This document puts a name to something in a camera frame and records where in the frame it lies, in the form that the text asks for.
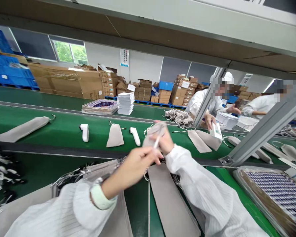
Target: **infrared thermometer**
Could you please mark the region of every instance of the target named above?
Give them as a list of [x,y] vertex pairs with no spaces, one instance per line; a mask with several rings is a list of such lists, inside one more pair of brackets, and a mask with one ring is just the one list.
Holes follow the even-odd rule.
[[137,146],[140,146],[140,139],[137,133],[136,128],[129,128],[129,132],[134,136],[134,140]]
[[82,140],[84,142],[88,142],[89,141],[89,125],[82,124],[80,125],[80,129],[82,130]]

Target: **poster on wall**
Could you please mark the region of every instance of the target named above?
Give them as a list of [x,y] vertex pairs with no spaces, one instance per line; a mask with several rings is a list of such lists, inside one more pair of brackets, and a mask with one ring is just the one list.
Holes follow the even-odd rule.
[[121,50],[121,66],[128,67],[129,50],[127,49],[120,49],[120,50]]

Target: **white lab coat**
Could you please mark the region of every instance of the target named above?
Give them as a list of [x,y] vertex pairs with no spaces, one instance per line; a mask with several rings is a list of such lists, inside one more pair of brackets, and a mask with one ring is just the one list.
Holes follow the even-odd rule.
[[180,146],[165,157],[169,171],[180,176],[188,200],[205,215],[205,237],[267,237],[242,205],[237,192],[198,164]]
[[[186,112],[192,113],[194,116],[196,116],[198,110],[201,107],[201,104],[205,98],[205,95],[207,93],[208,89],[198,91],[195,93],[195,95],[192,97],[192,99],[187,104],[187,107],[185,109]],[[211,115],[215,116],[218,112],[227,113],[227,108],[223,107],[223,102],[221,101],[221,98],[216,96],[214,100],[210,103],[208,107],[208,111]]]
[[272,107],[279,101],[279,95],[278,94],[272,94],[272,95],[262,95],[254,100],[252,100],[250,103],[248,103],[243,109],[242,114],[244,116],[252,117],[254,119],[261,120],[264,115],[252,115],[253,111],[262,111],[262,112],[269,112]]
[[5,237],[98,237],[116,206],[96,208],[90,200],[91,183],[67,184],[59,197],[30,206],[19,216]]

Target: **worker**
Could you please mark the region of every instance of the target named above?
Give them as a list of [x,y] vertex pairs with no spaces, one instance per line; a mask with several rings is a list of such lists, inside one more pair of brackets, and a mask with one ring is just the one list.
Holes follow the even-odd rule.
[[278,101],[278,94],[259,96],[243,107],[242,114],[261,120]]
[[[232,113],[232,114],[238,114],[238,115],[241,114],[241,111],[238,108],[236,108],[235,105],[232,105],[229,108],[224,108],[222,106],[223,102],[221,100],[221,96],[228,91],[229,85],[233,84],[233,81],[234,81],[233,75],[230,72],[226,72],[226,75],[223,78],[223,84],[219,86],[218,90],[215,93],[215,98],[212,100],[211,104],[209,105],[204,115],[205,123],[208,130],[212,129],[212,122],[216,124],[215,117],[218,112]],[[192,97],[192,99],[189,101],[185,111],[188,113],[191,113],[195,117],[201,107],[201,104],[205,98],[207,91],[208,89],[204,89],[202,91],[196,92],[195,95]]]
[[[268,236],[244,208],[236,191],[198,164],[188,150],[175,145],[167,128],[159,146],[169,171],[181,177],[188,200],[204,214],[205,236]],[[102,184],[90,187],[84,180],[67,184],[59,197],[29,207],[5,237],[99,236],[116,206],[118,193],[136,184],[153,162],[160,165],[162,158],[152,147],[133,149]]]

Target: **person's left hand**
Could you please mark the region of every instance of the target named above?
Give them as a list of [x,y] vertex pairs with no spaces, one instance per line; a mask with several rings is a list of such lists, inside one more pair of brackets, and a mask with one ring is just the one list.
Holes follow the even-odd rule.
[[235,104],[233,104],[231,107],[229,107],[228,109],[227,109],[227,112],[228,113],[231,113],[231,114],[241,114],[241,111],[240,111],[240,109],[237,109],[236,107],[235,107]]
[[133,149],[121,166],[102,184],[107,199],[112,199],[120,191],[136,184],[152,163],[160,165],[163,155],[153,147]]

